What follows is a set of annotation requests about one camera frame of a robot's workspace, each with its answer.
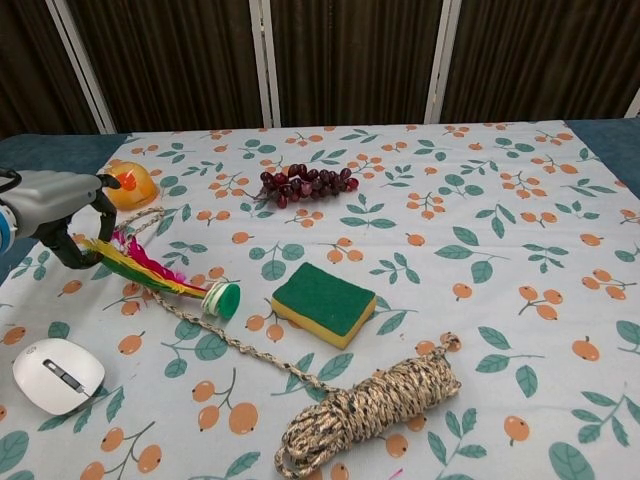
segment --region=rope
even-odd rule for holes
[[[135,220],[155,213],[154,217],[127,237],[124,249],[128,250],[131,238],[164,217],[162,207],[138,212],[118,225],[122,230]],[[327,393],[317,405],[304,409],[295,417],[276,452],[276,470],[286,478],[300,479],[310,475],[339,452],[350,450],[355,443],[382,434],[398,422],[405,422],[424,413],[454,396],[461,387],[449,362],[445,358],[450,346],[459,342],[453,334],[447,334],[439,347],[427,355],[397,363],[379,376],[371,377],[349,390],[330,387],[310,373],[295,365],[282,362],[270,353],[259,352],[240,340],[201,318],[181,311],[156,291],[151,294],[166,311],[181,320],[209,330],[240,353],[270,363],[287,371],[302,382]]]

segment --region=green sponge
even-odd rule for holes
[[[371,290],[303,263],[273,293],[274,312],[344,349],[376,307]]]

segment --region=dark brown curtain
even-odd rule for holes
[[[441,121],[624,116],[640,87],[640,1],[467,0]]]
[[[118,131],[262,126],[247,1],[68,4]]]
[[[42,0],[0,0],[0,139],[97,133]]]
[[[442,0],[271,0],[284,126],[422,123]]]

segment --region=computer mouse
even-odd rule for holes
[[[26,397],[53,415],[87,401],[104,380],[104,367],[91,353],[61,338],[29,345],[13,363],[13,376]]]

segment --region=feather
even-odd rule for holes
[[[102,263],[114,273],[153,290],[163,290],[181,295],[204,298],[206,290],[163,278],[158,273],[123,255],[112,244],[102,240],[83,240],[90,250],[102,254]]]
[[[184,275],[174,273],[171,270],[169,270],[168,268],[165,268],[162,265],[160,265],[155,260],[150,259],[147,256],[147,253],[144,251],[144,248],[142,248],[142,246],[137,242],[136,237],[133,237],[131,239],[131,243],[129,244],[129,256],[136,263],[142,265],[145,268],[148,268],[149,270],[151,270],[153,272],[156,272],[162,278],[164,278],[166,280],[171,280],[171,281],[176,282],[176,283],[182,283],[183,285],[186,285],[185,276]],[[196,289],[196,290],[202,290],[202,289],[200,289],[198,287],[194,287],[192,285],[189,285],[189,286],[191,288]]]

